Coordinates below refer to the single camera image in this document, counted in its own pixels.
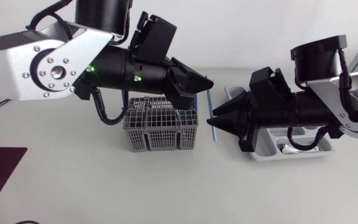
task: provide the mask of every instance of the blue stick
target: blue stick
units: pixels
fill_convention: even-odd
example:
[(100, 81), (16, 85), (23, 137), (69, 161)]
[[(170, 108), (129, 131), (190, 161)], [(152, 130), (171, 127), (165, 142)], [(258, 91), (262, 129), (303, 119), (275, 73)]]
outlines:
[[(211, 99), (211, 92), (209, 90), (206, 90), (206, 95), (208, 97), (208, 108), (209, 108), (209, 117), (214, 118), (214, 113), (212, 110), (212, 99)], [(216, 128), (212, 126), (212, 136), (214, 138), (214, 141), (218, 141), (218, 137), (216, 136)]]

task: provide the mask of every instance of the white table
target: white table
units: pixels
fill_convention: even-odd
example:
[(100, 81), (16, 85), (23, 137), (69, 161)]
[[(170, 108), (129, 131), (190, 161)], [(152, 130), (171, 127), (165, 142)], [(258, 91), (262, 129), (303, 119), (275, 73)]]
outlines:
[[(199, 72), (215, 81), (214, 108), (224, 86), (250, 77)], [(121, 92), (103, 93), (116, 116)], [(133, 153), (122, 123), (103, 124), (92, 101), (10, 102), (0, 146), (29, 150), (0, 193), (0, 223), (358, 223), (358, 139), (333, 140), (329, 157), (255, 162), (235, 136), (213, 141), (205, 92), (198, 109), (194, 150)]]

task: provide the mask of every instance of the metal bracket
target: metal bracket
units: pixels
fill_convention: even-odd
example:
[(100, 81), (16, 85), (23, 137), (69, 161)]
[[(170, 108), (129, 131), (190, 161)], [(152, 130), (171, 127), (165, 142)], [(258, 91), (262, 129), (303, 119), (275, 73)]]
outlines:
[[(358, 72), (352, 73), (351, 77), (354, 83), (351, 96), (354, 104), (358, 105)], [(358, 138), (358, 122), (355, 123), (351, 121), (342, 107), (338, 91), (339, 77), (310, 81), (308, 82), (308, 86), (320, 97), (341, 124), (343, 124), (341, 131), (349, 136)]]
[[(37, 78), (51, 92), (72, 88), (72, 84), (112, 38), (112, 33), (68, 23), (70, 30), (85, 30), (59, 48), (44, 56), (37, 67)], [(53, 33), (52, 25), (48, 33)]]

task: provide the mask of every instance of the white background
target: white background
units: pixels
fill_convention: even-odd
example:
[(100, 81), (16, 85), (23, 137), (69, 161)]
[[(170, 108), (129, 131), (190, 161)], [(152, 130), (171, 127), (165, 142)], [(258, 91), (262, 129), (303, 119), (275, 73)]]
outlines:
[[(35, 13), (54, 2), (0, 0), (0, 35), (24, 30)], [(292, 77), (290, 50), (298, 45), (346, 34), (348, 63), (358, 51), (355, 0), (134, 0), (131, 37), (142, 11), (178, 27), (168, 55), (194, 68), (271, 66)], [(58, 13), (74, 21), (75, 1)]]

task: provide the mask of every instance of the black cylinder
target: black cylinder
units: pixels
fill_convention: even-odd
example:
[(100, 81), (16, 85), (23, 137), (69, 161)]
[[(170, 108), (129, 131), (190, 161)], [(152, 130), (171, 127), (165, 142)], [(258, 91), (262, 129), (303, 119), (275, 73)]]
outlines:
[(346, 36), (339, 35), (292, 49), (296, 80), (307, 82), (339, 76), (342, 69), (337, 50), (345, 47)]
[(146, 63), (137, 63), (129, 50), (105, 47), (85, 72), (88, 85), (144, 93), (163, 93), (167, 69)]
[(77, 0), (75, 22), (124, 35), (130, 0)]
[(312, 92), (293, 94), (293, 101), (282, 109), (255, 111), (261, 128), (289, 128), (326, 126), (335, 117), (327, 106)]

